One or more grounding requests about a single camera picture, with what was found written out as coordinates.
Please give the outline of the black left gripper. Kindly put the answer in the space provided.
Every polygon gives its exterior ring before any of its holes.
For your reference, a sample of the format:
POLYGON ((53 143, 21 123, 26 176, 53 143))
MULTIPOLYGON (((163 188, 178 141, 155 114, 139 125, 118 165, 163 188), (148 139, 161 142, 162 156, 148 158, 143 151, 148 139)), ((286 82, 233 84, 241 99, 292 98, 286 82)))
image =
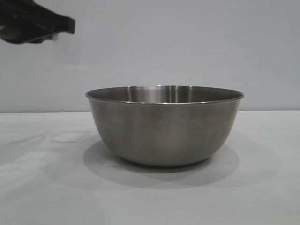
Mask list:
POLYGON ((2 0, 0 2, 0 38, 11 44, 42 43, 53 40, 59 33, 75 33, 75 19, 57 14, 33 0, 2 0), (32 15, 33 38, 28 31, 32 24, 26 20, 32 15))

